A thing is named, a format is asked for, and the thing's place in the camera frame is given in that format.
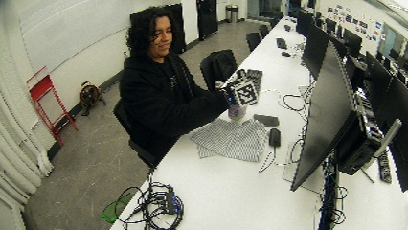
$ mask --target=computer monitor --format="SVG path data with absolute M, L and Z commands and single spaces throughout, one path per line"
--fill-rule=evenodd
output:
M 392 74 L 385 69 L 380 61 L 368 52 L 365 53 L 365 64 L 365 97 L 369 100 L 372 112 L 376 113 L 390 85 Z
M 397 58 L 397 68 L 408 71 L 408 61 L 404 56 Z
M 397 61 L 398 52 L 394 49 L 390 49 L 389 57 L 392 58 L 393 61 Z
M 342 39 L 342 27 L 340 25 L 336 26 L 335 35 L 336 35 L 336 38 Z
M 333 36 L 327 34 L 317 26 L 311 25 L 301 54 L 301 60 L 315 80 L 319 77 L 320 67 L 329 40 L 333 43 L 340 58 L 344 58 L 346 54 L 346 48 L 344 44 Z
M 313 24 L 313 17 L 311 14 L 299 11 L 297 12 L 297 24 L 296 24 L 296 32 L 301 34 L 304 37 L 308 35 L 309 26 Z
M 319 80 L 311 95 L 305 134 L 291 190 L 317 169 L 357 116 L 352 88 L 335 47 L 329 42 Z
M 392 61 L 385 57 L 382 61 L 382 65 L 385 69 L 390 70 L 392 69 Z
M 380 51 L 377 51 L 377 54 L 374 55 L 374 58 L 376 58 L 380 62 L 382 62 L 384 56 L 382 56 L 382 53 L 381 53 Z
M 336 22 L 332 21 L 329 18 L 325 19 L 325 24 L 327 24 L 327 33 L 335 33 L 335 25 Z
M 377 114 L 382 114 L 385 122 L 378 124 L 384 133 L 389 131 L 394 119 L 402 123 L 389 144 L 392 159 L 396 166 L 396 176 L 401 191 L 408 190 L 408 89 L 406 85 L 392 77 L 392 82 Z
M 348 50 L 348 54 L 358 58 L 360 48 L 361 48 L 361 38 L 344 28 L 342 41 Z

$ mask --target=white cloth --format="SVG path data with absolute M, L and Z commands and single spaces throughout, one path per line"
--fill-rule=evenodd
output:
M 191 136 L 191 141 L 198 144 L 200 158 L 220 154 L 255 162 L 264 151 L 265 140 L 265 127 L 253 119 L 241 124 L 215 119 Z

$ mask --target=computer tower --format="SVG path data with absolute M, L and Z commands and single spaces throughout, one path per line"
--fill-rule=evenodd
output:
M 336 148 L 339 170 L 353 175 L 381 147 L 382 134 L 374 121 L 369 101 L 356 93 L 357 116 Z

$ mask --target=electronic device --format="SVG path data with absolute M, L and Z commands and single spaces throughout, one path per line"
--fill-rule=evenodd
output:
M 397 61 L 397 59 L 398 59 L 398 52 L 394 49 L 390 49 L 389 57 L 392 58 L 393 61 Z
M 253 114 L 253 119 L 261 122 L 265 127 L 277 127 L 279 126 L 279 119 L 272 116 Z
M 382 54 L 381 54 L 380 51 L 377 51 L 377 54 L 374 55 L 374 58 L 376 58 L 380 62 L 382 62 L 384 56 L 382 56 Z
M 309 27 L 309 35 L 305 40 L 301 60 L 315 80 L 319 77 L 320 67 L 329 41 L 335 46 L 340 58 L 344 58 L 346 49 L 342 43 L 333 36 L 327 34 L 319 27 L 312 25 Z
M 304 37 L 308 36 L 309 26 L 315 24 L 313 17 L 305 12 L 297 12 L 297 24 L 296 24 L 296 32 L 301 34 Z
M 280 131 L 277 128 L 272 128 L 268 133 L 268 145 L 273 147 L 280 146 Z
M 339 39 L 342 39 L 342 27 L 340 25 L 336 26 L 335 36 Z
M 349 175 L 369 162 L 381 147 L 382 134 L 377 127 L 368 99 L 354 94 L 357 117 L 349 123 L 337 146 L 336 161 L 339 170 Z
M 280 49 L 288 49 L 288 46 L 285 44 L 285 40 L 280 37 L 276 38 L 276 45 L 277 45 L 277 48 Z
M 365 97 L 369 100 L 372 111 L 376 114 L 392 82 L 392 74 L 368 52 L 365 52 L 365 64 L 366 70 L 362 80 L 362 89 Z M 376 120 L 378 124 L 381 124 L 384 118 L 376 116 Z
M 365 65 L 361 65 L 357 59 L 352 56 L 346 56 L 345 64 L 345 73 L 349 78 L 349 83 L 352 85 L 353 91 L 356 92 L 358 88 L 362 88 L 362 78 L 365 75 Z
M 281 52 L 280 55 L 284 56 L 284 57 L 289 57 L 291 56 L 291 54 L 287 53 L 287 52 Z
M 361 48 L 361 38 L 344 28 L 342 42 L 348 50 L 348 54 L 353 57 L 358 57 Z
M 244 72 L 244 69 L 236 70 L 235 73 L 236 73 L 236 79 L 238 79 L 238 80 L 245 80 L 245 72 Z
M 406 65 L 406 59 L 405 59 L 405 57 L 404 56 L 401 56 L 401 57 L 398 57 L 397 58 L 397 68 L 401 70 L 404 70 L 404 71 L 408 71 L 408 65 Z
M 352 87 L 341 59 L 331 42 L 309 102 L 292 191 L 301 185 L 335 150 L 350 122 L 357 119 Z
M 327 33 L 331 35 L 331 33 L 335 33 L 335 25 L 336 25 L 336 22 L 332 21 L 329 18 L 327 18 L 324 20 L 325 24 L 327 24 Z
M 382 95 L 382 102 L 374 113 L 376 118 L 381 118 L 378 128 L 384 133 L 390 131 L 396 119 L 400 120 L 401 127 L 394 134 L 389 148 L 393 163 L 396 166 L 396 177 L 401 191 L 408 190 L 408 89 L 397 77 L 392 77 L 386 94 Z
M 385 69 L 390 70 L 392 69 L 392 61 L 385 57 L 382 61 L 382 65 Z

